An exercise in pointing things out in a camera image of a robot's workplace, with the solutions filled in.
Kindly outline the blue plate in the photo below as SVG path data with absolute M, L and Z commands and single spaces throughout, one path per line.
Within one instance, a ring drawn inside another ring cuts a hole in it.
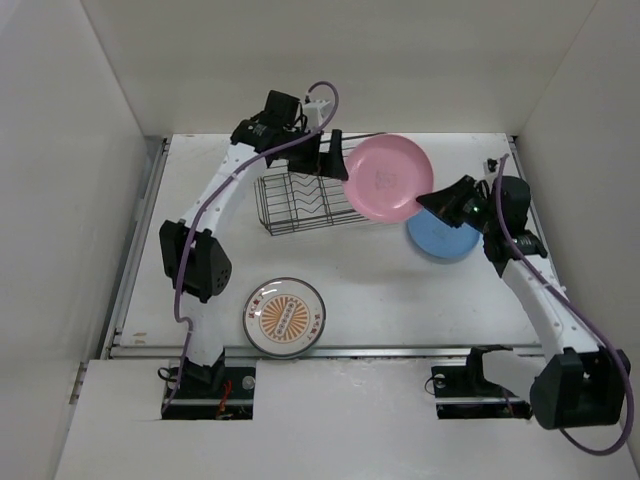
M 417 251 L 447 263 L 466 258 L 477 246 L 480 233 L 463 224 L 450 227 L 434 214 L 422 210 L 406 222 L 409 241 Z

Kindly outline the pink plate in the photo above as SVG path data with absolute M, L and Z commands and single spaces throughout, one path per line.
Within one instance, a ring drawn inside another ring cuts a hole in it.
M 378 223 L 402 223 L 422 209 L 417 198 L 434 189 L 429 157 L 414 141 L 382 134 L 359 143 L 345 160 L 342 182 L 352 208 Z

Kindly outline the grey wire dish rack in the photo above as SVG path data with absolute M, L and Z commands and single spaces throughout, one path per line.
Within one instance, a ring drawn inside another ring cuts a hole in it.
M 272 236 L 362 223 L 337 179 L 290 172 L 278 161 L 254 182 L 258 220 Z

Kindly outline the white plate orange sunburst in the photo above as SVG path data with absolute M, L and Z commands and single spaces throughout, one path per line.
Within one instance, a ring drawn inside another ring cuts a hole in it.
M 326 306 L 308 282 L 293 277 L 269 280 L 245 302 L 245 336 L 259 352 L 276 359 L 297 358 L 320 339 L 326 324 Z

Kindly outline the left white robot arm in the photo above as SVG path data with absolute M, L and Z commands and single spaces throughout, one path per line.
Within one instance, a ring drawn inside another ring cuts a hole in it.
M 340 181 L 349 177 L 341 131 L 332 130 L 327 141 L 323 138 L 337 113 L 339 93 L 329 81 L 317 81 L 308 90 L 320 87 L 329 89 L 331 99 L 270 91 L 264 107 L 232 131 L 222 162 L 200 197 L 179 220 L 161 225 L 162 263 L 174 290 L 173 315 L 186 327 L 177 372 L 170 380 L 174 385 L 189 377 L 191 387 L 205 397 L 223 387 L 224 373 L 214 364 L 224 348 L 207 343 L 212 324 L 182 313 L 181 300 L 190 295 L 205 304 L 228 285 L 232 263 L 220 236 L 254 182 L 278 160 L 295 173 Z

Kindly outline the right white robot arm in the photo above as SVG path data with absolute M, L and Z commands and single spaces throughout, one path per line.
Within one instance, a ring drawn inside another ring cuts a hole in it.
M 510 347 L 474 347 L 463 369 L 465 386 L 477 394 L 505 388 L 528 403 L 547 430 L 618 422 L 630 362 L 566 306 L 545 273 L 548 253 L 527 227 L 529 185 L 513 176 L 493 183 L 465 176 L 416 200 L 446 225 L 481 233 L 486 258 L 520 302 L 543 350 L 545 364 L 538 367 Z

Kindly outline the left aluminium side rail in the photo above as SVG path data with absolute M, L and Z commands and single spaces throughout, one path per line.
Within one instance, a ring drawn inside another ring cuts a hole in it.
M 171 145 L 171 137 L 145 136 L 144 140 L 147 147 L 145 168 L 94 354 L 95 359 L 105 359 L 110 356 L 110 350 L 116 343 L 116 337 L 120 334 L 126 320 Z

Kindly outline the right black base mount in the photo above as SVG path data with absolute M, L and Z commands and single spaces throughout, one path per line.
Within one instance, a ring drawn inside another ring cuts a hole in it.
M 436 400 L 439 420 L 533 418 L 527 401 L 485 379 L 483 357 L 495 351 L 512 353 L 513 349 L 502 345 L 472 347 L 463 364 L 431 367 L 424 390 Z

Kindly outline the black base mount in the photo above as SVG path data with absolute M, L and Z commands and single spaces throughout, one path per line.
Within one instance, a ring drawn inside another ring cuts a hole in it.
M 463 364 L 431 367 L 424 390 L 436 400 L 439 420 L 533 418 L 527 401 L 485 379 L 483 357 L 495 351 L 512 353 L 513 349 L 502 345 L 472 347 Z
M 165 388 L 160 407 L 162 420 L 252 420 L 257 383 L 256 365 L 227 366 L 221 357 L 212 366 L 186 360 L 160 367 Z

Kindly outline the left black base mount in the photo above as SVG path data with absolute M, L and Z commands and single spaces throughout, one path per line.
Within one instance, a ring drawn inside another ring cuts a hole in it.
M 160 407 L 162 420 L 252 420 L 257 383 L 256 365 L 227 366 L 221 357 L 212 366 L 186 360 L 160 367 L 165 388 Z

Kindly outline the front aluminium rail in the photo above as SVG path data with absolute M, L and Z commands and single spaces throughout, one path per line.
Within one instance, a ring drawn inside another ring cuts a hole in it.
M 464 357 L 470 353 L 471 347 L 467 346 L 414 346 L 414 347 L 312 347 L 302 354 L 303 358 L 411 358 L 411 357 Z M 515 345 L 513 350 L 521 356 L 543 356 L 543 351 L 539 345 Z M 124 347 L 112 346 L 106 358 L 111 359 L 157 359 L 157 358 L 177 358 L 181 352 L 179 347 L 164 346 L 138 346 Z M 225 354 L 228 358 L 266 358 L 266 354 L 254 347 L 229 346 L 225 347 Z

